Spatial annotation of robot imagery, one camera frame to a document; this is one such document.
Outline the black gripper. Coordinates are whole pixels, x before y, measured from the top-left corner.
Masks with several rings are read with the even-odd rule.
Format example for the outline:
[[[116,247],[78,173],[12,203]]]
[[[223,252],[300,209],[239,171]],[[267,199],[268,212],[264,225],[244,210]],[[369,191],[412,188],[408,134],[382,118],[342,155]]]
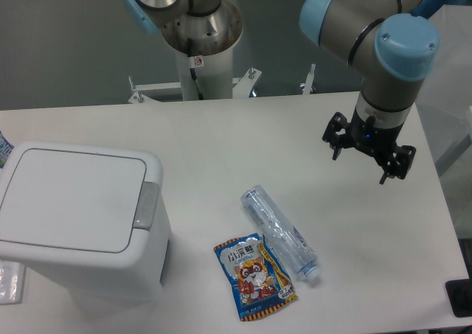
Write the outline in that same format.
[[[351,122],[336,112],[323,133],[322,140],[333,150],[336,160],[342,149],[354,147],[373,157],[383,170],[379,183],[388,178],[403,180],[408,174],[416,154],[411,145],[397,145],[397,138],[411,108],[385,111],[358,95]]]

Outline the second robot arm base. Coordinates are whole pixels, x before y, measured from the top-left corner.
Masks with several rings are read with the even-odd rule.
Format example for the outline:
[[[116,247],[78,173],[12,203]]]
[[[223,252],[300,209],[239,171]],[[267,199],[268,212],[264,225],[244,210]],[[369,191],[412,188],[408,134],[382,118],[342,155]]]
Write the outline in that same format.
[[[175,50],[189,56],[216,55],[232,48],[243,19],[226,0],[122,0],[135,24],[148,34],[160,31]]]

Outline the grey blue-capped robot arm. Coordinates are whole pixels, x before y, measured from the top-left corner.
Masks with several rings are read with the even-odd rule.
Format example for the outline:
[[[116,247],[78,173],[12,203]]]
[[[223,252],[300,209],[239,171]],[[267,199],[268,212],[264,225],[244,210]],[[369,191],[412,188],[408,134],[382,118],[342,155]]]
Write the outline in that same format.
[[[415,157],[398,135],[434,64],[435,26],[410,12],[425,0],[306,0],[303,34],[362,75],[352,118],[337,112],[322,139],[337,159],[354,148],[376,161],[382,181],[404,179]]]

